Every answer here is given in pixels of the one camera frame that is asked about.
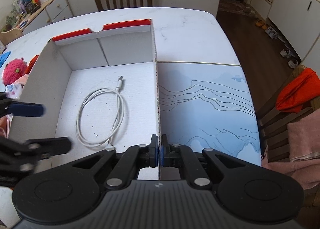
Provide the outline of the pink fleece cloth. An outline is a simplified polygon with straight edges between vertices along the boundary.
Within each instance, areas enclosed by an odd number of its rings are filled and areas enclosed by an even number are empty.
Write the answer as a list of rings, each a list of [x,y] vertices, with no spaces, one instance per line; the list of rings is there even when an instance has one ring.
[[[15,100],[19,99],[28,77],[29,75],[25,74],[24,76],[17,79],[13,84],[7,85],[4,91],[7,97]],[[1,117],[1,137],[8,138],[12,119],[12,114],[7,114]]]

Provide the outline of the red white shoe box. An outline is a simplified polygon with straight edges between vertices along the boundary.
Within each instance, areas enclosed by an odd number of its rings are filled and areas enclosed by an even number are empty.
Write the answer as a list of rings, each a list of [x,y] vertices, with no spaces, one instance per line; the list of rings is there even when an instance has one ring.
[[[68,137],[64,155],[41,161],[44,171],[100,150],[125,152],[159,135],[157,56],[150,19],[106,24],[51,38],[19,98],[44,115],[13,117],[11,140]]]

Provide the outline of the printed face mask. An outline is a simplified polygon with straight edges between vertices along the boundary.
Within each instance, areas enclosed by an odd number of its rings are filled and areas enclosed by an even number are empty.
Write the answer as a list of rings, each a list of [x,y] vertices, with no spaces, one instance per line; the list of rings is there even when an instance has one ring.
[[[22,91],[23,85],[21,85],[20,83],[7,85],[4,90],[7,98],[15,100],[18,100],[20,98]]]

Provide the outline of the pink plush ball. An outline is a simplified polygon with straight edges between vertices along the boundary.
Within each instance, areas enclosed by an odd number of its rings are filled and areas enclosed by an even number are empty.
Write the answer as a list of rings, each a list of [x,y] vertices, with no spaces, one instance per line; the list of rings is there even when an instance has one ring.
[[[2,81],[5,86],[14,83],[17,79],[25,75],[28,68],[23,58],[10,61],[3,70]]]

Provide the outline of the blue rubber glove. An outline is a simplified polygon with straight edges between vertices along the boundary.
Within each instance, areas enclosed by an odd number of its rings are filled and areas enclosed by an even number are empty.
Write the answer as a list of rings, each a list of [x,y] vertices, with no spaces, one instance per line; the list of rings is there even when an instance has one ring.
[[[7,58],[10,56],[10,54],[11,54],[11,51],[8,51],[0,55],[0,67],[4,65],[4,63],[7,61]]]

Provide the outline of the small wooden child chair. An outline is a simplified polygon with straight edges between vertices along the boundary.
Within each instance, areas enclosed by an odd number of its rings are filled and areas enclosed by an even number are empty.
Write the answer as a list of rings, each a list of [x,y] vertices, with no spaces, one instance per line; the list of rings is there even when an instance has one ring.
[[[7,46],[14,40],[23,36],[22,31],[19,28],[13,28],[12,30],[1,32],[0,41],[3,45]]]

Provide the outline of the white sideboard cabinet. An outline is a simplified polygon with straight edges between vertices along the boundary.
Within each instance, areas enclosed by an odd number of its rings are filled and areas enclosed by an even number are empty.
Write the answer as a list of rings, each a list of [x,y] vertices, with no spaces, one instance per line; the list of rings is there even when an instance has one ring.
[[[23,35],[50,24],[74,17],[68,0],[48,0],[40,9],[23,20],[17,28]]]

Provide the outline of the pink towel on chair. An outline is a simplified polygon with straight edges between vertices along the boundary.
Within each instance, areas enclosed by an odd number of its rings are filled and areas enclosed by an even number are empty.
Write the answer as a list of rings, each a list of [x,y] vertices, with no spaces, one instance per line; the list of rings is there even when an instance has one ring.
[[[290,176],[301,187],[311,189],[319,184],[319,110],[287,125],[289,162],[269,162],[262,167]]]

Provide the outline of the red garment on chair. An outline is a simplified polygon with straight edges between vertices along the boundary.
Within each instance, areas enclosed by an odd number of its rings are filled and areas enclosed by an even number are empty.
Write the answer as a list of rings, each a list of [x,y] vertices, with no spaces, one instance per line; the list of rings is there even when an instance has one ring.
[[[298,113],[303,105],[319,96],[319,77],[311,68],[286,85],[279,93],[275,108],[281,112]]]

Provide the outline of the white wall cabinet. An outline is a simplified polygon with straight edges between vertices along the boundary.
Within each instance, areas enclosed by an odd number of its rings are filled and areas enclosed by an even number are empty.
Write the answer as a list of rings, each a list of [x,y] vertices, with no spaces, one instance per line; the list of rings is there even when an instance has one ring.
[[[270,20],[304,60],[319,39],[319,1],[251,0],[264,20]]]

